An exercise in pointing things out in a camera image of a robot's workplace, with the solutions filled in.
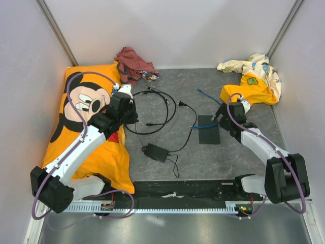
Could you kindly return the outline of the black network switch box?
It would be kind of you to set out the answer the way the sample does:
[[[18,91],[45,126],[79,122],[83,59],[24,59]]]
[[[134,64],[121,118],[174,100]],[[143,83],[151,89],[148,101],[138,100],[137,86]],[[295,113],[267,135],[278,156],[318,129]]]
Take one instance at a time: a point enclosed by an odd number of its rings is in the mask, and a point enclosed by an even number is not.
[[[218,122],[212,121],[212,116],[199,115],[198,117],[199,144],[219,145],[220,133]]]

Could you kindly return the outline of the black power adapter brick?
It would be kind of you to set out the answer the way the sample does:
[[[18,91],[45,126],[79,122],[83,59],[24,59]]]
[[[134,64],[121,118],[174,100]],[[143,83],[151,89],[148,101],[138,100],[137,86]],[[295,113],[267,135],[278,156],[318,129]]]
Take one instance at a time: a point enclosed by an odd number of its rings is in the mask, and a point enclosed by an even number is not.
[[[162,147],[149,143],[144,149],[144,154],[154,161],[164,163],[169,152]]]

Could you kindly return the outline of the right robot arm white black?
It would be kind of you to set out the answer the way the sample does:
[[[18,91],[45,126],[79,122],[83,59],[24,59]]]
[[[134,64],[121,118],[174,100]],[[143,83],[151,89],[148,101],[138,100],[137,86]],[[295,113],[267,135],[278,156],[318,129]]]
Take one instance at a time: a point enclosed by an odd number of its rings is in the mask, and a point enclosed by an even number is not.
[[[223,103],[214,116],[222,129],[249,148],[266,166],[264,176],[237,176],[233,196],[244,200],[255,193],[266,196],[274,204],[308,197],[310,186],[304,158],[270,141],[254,123],[247,121],[246,110],[243,102]]]

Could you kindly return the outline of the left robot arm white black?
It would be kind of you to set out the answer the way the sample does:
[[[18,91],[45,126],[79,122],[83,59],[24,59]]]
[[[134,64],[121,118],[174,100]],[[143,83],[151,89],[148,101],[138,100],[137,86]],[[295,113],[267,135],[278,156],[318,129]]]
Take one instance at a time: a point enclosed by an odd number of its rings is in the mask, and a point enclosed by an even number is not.
[[[69,205],[84,197],[106,200],[111,196],[111,187],[98,174],[72,180],[76,170],[121,125],[137,120],[136,107],[131,93],[119,90],[109,105],[93,115],[80,136],[45,168],[35,167],[30,173],[34,203],[38,201],[59,214]]]

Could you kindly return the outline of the yellow patterned children's garment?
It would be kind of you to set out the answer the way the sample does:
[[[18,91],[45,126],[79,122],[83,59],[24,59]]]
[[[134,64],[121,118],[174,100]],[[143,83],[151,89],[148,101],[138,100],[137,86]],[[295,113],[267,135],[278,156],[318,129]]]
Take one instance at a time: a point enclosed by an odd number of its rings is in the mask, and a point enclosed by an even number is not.
[[[236,72],[242,75],[239,85],[225,85],[220,93],[220,98],[227,102],[235,102],[240,93],[250,105],[264,103],[274,105],[281,96],[281,79],[275,69],[269,65],[269,58],[265,54],[256,53],[248,60],[230,60],[219,63],[217,70],[224,73]]]

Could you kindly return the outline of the maroon crumpled garment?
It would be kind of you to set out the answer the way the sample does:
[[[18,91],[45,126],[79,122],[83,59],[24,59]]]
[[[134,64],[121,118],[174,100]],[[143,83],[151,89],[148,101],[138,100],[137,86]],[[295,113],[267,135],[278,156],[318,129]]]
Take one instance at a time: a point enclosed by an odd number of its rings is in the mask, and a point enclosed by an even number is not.
[[[153,63],[146,62],[131,47],[123,47],[114,60],[123,84],[136,85],[140,79],[152,82],[160,76]]]

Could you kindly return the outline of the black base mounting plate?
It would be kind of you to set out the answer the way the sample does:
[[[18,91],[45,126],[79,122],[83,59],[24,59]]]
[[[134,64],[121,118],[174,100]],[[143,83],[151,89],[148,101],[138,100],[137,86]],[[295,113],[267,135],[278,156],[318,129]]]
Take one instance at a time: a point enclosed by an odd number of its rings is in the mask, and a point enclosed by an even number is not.
[[[234,179],[135,181],[134,201],[140,199],[185,198],[205,201],[262,201],[259,194],[245,193]]]

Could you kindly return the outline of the right aluminium corner post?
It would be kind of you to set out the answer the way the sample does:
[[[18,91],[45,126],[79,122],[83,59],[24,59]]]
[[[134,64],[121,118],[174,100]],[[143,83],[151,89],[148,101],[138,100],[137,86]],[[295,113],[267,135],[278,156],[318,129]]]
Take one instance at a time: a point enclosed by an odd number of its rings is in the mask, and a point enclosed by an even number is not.
[[[272,59],[273,55],[275,54],[277,48],[279,47],[282,39],[284,38],[285,34],[289,30],[291,24],[293,23],[295,17],[297,16],[300,8],[303,6],[305,0],[295,0],[294,4],[292,5],[289,13],[287,14],[281,28],[279,29],[275,39],[273,40],[268,52],[267,56],[269,60]]]

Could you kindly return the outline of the aluminium corner post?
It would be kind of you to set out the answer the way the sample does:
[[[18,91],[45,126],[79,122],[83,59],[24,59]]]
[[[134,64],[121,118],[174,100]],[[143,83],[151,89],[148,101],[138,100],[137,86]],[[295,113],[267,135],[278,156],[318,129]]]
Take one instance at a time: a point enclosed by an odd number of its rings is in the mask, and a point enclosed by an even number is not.
[[[64,51],[65,55],[67,56],[68,60],[73,66],[78,66],[77,59],[75,58],[66,38],[64,37],[57,21],[54,18],[49,6],[47,5],[45,0],[35,0],[36,4],[40,8],[44,18],[46,19],[47,23],[49,24],[51,30],[53,31],[57,41],[59,42],[62,50]]]
[[[281,28],[279,29],[275,39],[273,40],[268,52],[267,56],[269,60],[272,59],[273,55],[275,54],[277,48],[279,47],[282,39],[284,38],[285,34],[289,30],[291,24],[293,23],[295,17],[297,16],[300,8],[303,6],[305,0],[295,0],[294,4],[292,5],[289,13],[287,14]]]

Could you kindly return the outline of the left aluminium corner post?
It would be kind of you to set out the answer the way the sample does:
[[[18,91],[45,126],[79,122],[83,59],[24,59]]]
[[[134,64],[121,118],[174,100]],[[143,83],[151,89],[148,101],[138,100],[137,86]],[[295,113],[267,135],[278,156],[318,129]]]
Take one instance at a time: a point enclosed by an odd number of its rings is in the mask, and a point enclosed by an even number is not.
[[[49,24],[51,30],[53,31],[57,41],[59,42],[62,50],[64,51],[65,55],[67,56],[68,60],[73,66],[78,66],[77,59],[75,58],[66,38],[64,37],[57,21],[54,18],[49,6],[47,5],[45,0],[35,0],[36,4],[40,8],[44,18],[46,19],[47,23]]]

